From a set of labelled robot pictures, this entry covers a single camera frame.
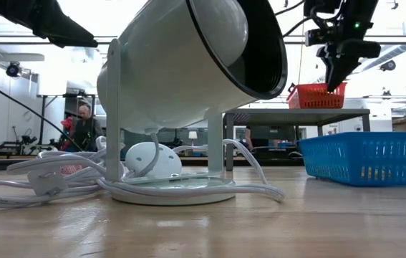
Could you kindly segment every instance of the table leg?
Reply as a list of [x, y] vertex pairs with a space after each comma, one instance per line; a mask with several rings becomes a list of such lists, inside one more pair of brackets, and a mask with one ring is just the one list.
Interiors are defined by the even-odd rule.
[[322, 125], [317, 126], [317, 136], [324, 136]]
[[222, 114], [208, 119], [208, 170], [209, 174], [223, 172]]
[[[234, 114], [225, 114], [226, 115], [226, 138], [234, 139], [233, 130], [234, 130]], [[233, 171], [233, 145], [226, 146], [226, 170]]]
[[363, 115], [362, 116], [362, 126], [363, 126], [363, 131], [364, 132], [371, 131], [371, 128], [369, 126], [369, 115]]

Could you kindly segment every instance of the ceiling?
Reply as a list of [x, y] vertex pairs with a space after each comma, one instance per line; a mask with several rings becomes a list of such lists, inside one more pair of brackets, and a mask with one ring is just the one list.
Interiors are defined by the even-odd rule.
[[[289, 6], [294, 5], [299, 0], [289, 0]], [[64, 13], [70, 16], [84, 28], [91, 31], [98, 37], [115, 37], [127, 26], [134, 15], [146, 0], [59, 0], [58, 1]], [[274, 11], [279, 11], [284, 8], [284, 0], [270, 0]], [[380, 0], [372, 21], [374, 22], [373, 29], [368, 31], [368, 35], [376, 36], [405, 36], [406, 35], [406, 0], [397, 0], [398, 8], [392, 10], [394, 6], [393, 0]], [[279, 24], [283, 31], [291, 28], [302, 18], [302, 8], [296, 8], [293, 11], [287, 12], [278, 16]], [[292, 35], [302, 36], [308, 29], [314, 29], [315, 25], [308, 21], [304, 26], [297, 28]], [[0, 17], [0, 36], [30, 36], [32, 33], [19, 25]], [[40, 39], [28, 38], [3, 38], [8, 42], [42, 42]], [[287, 41], [301, 41], [301, 37], [290, 37]], [[404, 37], [389, 37], [389, 38], [372, 38], [377, 41], [400, 41], [406, 42]], [[106, 44], [98, 47], [98, 55], [103, 58], [107, 52]], [[324, 75], [325, 67], [322, 62], [315, 57], [315, 53], [319, 46], [304, 47], [298, 44], [287, 45], [287, 57], [289, 61], [289, 78], [288, 85], [291, 83], [302, 84], [315, 82]], [[26, 52], [40, 53], [48, 59], [56, 57], [73, 56], [72, 48], [60, 49], [52, 45], [20, 45], [20, 44], [0, 44], [0, 52]], [[348, 87], [348, 95], [380, 95], [380, 90], [383, 87], [391, 89], [391, 93], [401, 94], [406, 92], [406, 52], [403, 52], [393, 58], [397, 63], [397, 69], [391, 72], [381, 72], [373, 67], [370, 70], [360, 72], [351, 76], [351, 81]], [[362, 66], [366, 66], [374, 60], [366, 60]], [[46, 69], [47, 66], [42, 63], [26, 63], [29, 68], [39, 71]], [[77, 75], [77, 80], [83, 80], [81, 75]], [[93, 78], [90, 79], [92, 87], [95, 83]]]

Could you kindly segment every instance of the table surface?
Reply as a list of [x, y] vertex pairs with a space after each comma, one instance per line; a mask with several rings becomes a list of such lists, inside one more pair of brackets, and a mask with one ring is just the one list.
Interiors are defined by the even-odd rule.
[[[406, 187], [354, 188], [303, 168], [264, 170], [287, 193], [282, 204], [238, 194], [201, 206], [136, 206], [100, 192], [0, 210], [0, 258], [406, 257]], [[227, 176], [258, 183], [251, 168]], [[24, 177], [0, 172], [5, 178]], [[2, 196], [27, 193], [0, 187]]]
[[234, 125], [328, 125], [369, 115], [368, 109], [236, 109]]

